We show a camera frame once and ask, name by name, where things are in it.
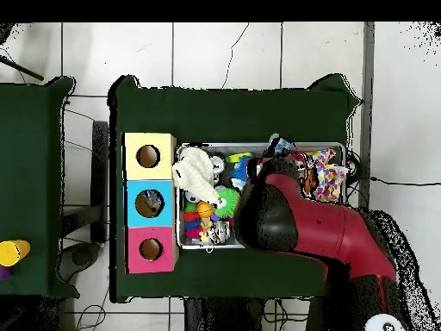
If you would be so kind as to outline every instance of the green spiky ball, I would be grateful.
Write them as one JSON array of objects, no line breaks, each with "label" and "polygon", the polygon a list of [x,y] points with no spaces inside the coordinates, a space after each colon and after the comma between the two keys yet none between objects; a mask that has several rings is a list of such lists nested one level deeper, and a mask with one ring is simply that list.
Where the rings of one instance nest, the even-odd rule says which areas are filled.
[{"label": "green spiky ball", "polygon": [[218,190],[218,194],[220,199],[225,200],[227,204],[224,207],[215,209],[214,214],[220,218],[233,217],[234,209],[239,201],[240,194],[236,190],[230,188],[220,189]]}]

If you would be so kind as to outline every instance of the yellow cup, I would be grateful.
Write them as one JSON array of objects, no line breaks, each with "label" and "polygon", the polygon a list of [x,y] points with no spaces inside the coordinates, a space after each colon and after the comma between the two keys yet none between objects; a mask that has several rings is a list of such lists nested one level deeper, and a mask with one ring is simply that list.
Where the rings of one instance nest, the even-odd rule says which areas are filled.
[{"label": "yellow cup", "polygon": [[0,265],[13,266],[28,255],[31,246],[24,240],[0,242]]}]

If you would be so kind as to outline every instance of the orange ball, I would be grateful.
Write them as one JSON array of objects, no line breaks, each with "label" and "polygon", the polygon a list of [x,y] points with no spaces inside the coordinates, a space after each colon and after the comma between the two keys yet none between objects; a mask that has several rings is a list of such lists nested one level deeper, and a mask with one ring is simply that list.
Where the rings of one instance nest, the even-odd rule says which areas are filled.
[{"label": "orange ball", "polygon": [[213,207],[210,203],[200,201],[197,204],[197,213],[202,218],[209,218],[213,214]]}]

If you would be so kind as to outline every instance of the cube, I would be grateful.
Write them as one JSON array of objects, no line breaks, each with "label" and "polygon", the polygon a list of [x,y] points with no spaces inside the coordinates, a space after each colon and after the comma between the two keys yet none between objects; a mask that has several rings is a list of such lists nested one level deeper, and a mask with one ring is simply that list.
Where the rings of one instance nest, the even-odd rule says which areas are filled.
[{"label": "cube", "polygon": [[[149,228],[149,227],[171,227],[174,226],[175,212],[175,194],[171,180],[134,180],[127,181],[127,226],[130,228]],[[155,215],[149,212],[146,205],[142,203],[142,192],[144,190],[153,190],[158,193],[164,206]]]},{"label": "cube", "polygon": [[171,134],[122,134],[127,180],[171,180],[176,139]]},{"label": "cube", "polygon": [[174,227],[128,228],[126,273],[172,272],[179,256],[175,237]]}]

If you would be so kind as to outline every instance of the pink box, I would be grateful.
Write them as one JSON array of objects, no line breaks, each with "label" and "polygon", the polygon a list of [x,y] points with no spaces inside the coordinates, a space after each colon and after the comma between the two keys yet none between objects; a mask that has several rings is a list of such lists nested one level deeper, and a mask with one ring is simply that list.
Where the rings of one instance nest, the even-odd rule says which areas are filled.
[{"label": "pink box", "polygon": [[[140,244],[148,239],[157,240],[161,246],[155,260],[144,259],[141,255]],[[178,254],[174,227],[128,228],[127,273],[173,272]]]}]

